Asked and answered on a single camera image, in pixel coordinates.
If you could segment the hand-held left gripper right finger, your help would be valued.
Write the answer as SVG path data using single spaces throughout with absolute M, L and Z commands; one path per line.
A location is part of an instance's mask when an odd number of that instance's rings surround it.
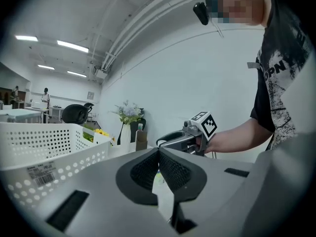
M 174 194 L 171 223 L 159 223 L 160 235 L 177 235 L 188 223 L 186 235 L 242 235 L 256 193 L 246 190 L 250 176 L 225 170 L 252 171 L 246 162 L 190 155 L 173 149 L 159 150 L 160 171 Z

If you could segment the person's right hand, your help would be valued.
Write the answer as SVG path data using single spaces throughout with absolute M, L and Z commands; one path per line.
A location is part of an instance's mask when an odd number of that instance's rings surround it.
M 198 155 L 200 152 L 201 141 L 202 141 L 201 137 L 196 137 L 195 143 L 192 145 L 189 145 L 188 152 L 193 155 Z

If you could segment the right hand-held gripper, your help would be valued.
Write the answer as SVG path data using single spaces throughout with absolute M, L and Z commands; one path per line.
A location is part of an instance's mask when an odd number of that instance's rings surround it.
M 173 131 L 157 139 L 160 148 L 169 148 L 189 154 L 195 153 L 196 137 L 201 137 L 199 156 L 204 156 L 205 149 L 214 135 L 217 125 L 209 111 L 201 111 L 184 122 L 183 130 L 191 136 L 184 136 L 183 131 Z

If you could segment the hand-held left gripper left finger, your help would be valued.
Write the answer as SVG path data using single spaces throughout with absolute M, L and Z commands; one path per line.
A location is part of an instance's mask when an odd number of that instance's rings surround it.
M 175 237 L 158 210 L 153 183 L 157 149 L 93 164 L 71 177 L 35 210 L 59 237 Z

